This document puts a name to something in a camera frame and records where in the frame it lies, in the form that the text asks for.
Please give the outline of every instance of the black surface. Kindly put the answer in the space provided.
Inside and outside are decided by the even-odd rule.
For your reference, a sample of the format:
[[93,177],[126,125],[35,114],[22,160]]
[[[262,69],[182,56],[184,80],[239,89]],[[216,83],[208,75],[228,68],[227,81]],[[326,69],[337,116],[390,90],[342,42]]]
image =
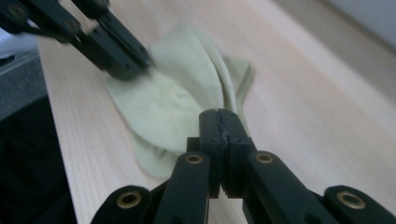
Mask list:
[[[360,198],[363,202],[362,207],[351,207],[342,203],[337,195],[339,193],[347,193],[354,195],[353,198],[345,197],[345,200],[352,203],[357,203],[356,198]],[[323,201],[330,212],[336,217],[340,223],[346,224],[373,224],[373,223],[387,223],[395,224],[396,217],[393,216],[386,208],[376,202],[374,199],[365,193],[347,186],[335,186],[326,189]]]
[[203,153],[186,152],[179,156],[153,224],[207,223],[209,169],[210,158]]
[[338,223],[275,154],[251,152],[245,168],[248,183],[273,223]]
[[126,186],[117,189],[96,212],[92,224],[142,223],[150,199],[150,192],[142,187]]
[[0,223],[77,223],[44,97],[0,122]]

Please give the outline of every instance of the light green cloth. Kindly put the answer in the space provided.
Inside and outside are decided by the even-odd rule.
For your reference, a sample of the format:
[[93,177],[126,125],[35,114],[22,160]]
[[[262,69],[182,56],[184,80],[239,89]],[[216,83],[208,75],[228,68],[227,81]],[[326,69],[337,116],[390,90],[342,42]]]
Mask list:
[[111,78],[107,88],[131,128],[140,167],[169,177],[186,151],[187,137],[199,135],[201,112],[229,109],[245,125],[242,103],[253,69],[246,60],[221,57],[207,37],[187,25],[148,53],[152,65],[145,74],[129,81]]

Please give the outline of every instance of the wood grain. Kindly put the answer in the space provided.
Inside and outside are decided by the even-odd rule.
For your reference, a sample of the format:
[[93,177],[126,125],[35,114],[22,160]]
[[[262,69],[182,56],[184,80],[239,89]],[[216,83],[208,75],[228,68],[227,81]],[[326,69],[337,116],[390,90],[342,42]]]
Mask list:
[[[316,193],[348,185],[396,214],[394,51],[314,0],[113,0],[111,10],[145,46],[186,22],[224,54],[250,59],[244,111],[257,148]],[[39,45],[78,223],[89,223],[113,190],[162,180],[136,165],[108,75],[71,46]],[[241,201],[211,201],[209,223],[246,223]]]

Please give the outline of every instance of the wood surface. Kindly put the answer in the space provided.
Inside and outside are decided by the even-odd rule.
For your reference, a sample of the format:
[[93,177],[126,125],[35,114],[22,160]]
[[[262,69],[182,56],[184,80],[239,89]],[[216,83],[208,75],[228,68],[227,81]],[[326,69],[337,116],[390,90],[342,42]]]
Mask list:
[[[347,185],[396,214],[394,50],[316,0],[112,0],[111,11],[145,46],[185,22],[224,54],[251,60],[244,111],[257,148],[318,194]],[[136,165],[108,75],[71,46],[39,42],[78,223],[89,223],[115,189],[162,180]],[[211,200],[209,223],[246,223],[241,201]]]

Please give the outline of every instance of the towel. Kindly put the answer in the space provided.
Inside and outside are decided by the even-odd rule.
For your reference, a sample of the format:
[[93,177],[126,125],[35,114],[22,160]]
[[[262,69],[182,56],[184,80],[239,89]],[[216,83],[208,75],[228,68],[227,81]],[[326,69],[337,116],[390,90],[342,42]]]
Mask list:
[[136,161],[148,174],[167,178],[187,137],[199,136],[198,116],[213,108],[238,114],[254,69],[250,62],[221,56],[204,34],[181,25],[153,44],[151,65],[131,80],[110,78],[106,87],[128,127]]

